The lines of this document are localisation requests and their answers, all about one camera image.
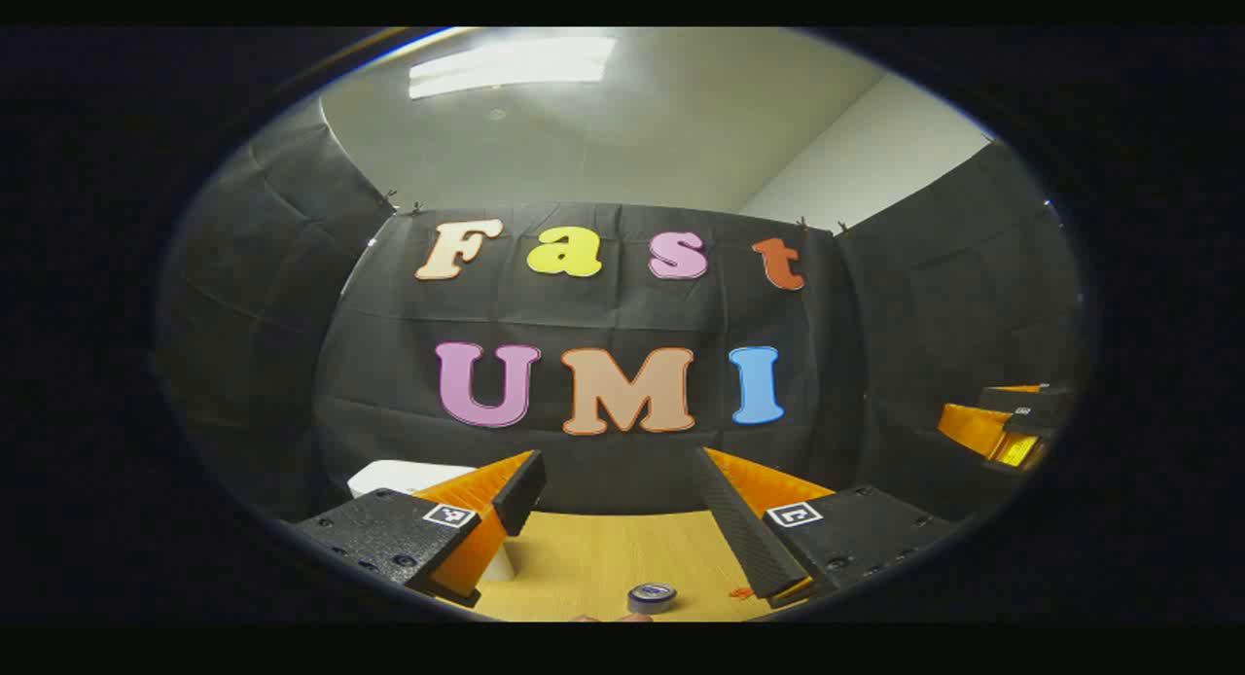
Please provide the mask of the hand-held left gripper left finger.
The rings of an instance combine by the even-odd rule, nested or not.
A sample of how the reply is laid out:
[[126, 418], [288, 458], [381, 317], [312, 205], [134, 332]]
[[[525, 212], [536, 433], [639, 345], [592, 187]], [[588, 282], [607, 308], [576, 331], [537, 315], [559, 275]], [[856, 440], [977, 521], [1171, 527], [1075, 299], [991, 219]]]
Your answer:
[[374, 489], [294, 527], [350, 565], [476, 607], [486, 568], [524, 528], [544, 488], [542, 452], [525, 450], [427, 489]]

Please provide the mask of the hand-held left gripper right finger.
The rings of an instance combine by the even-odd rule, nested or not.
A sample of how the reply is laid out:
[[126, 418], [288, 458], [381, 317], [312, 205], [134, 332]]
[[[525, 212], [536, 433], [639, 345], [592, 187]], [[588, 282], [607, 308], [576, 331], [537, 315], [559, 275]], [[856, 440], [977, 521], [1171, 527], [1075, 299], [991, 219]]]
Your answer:
[[956, 523], [872, 484], [829, 489], [703, 447], [693, 479], [753, 595], [772, 608], [880, 582]]

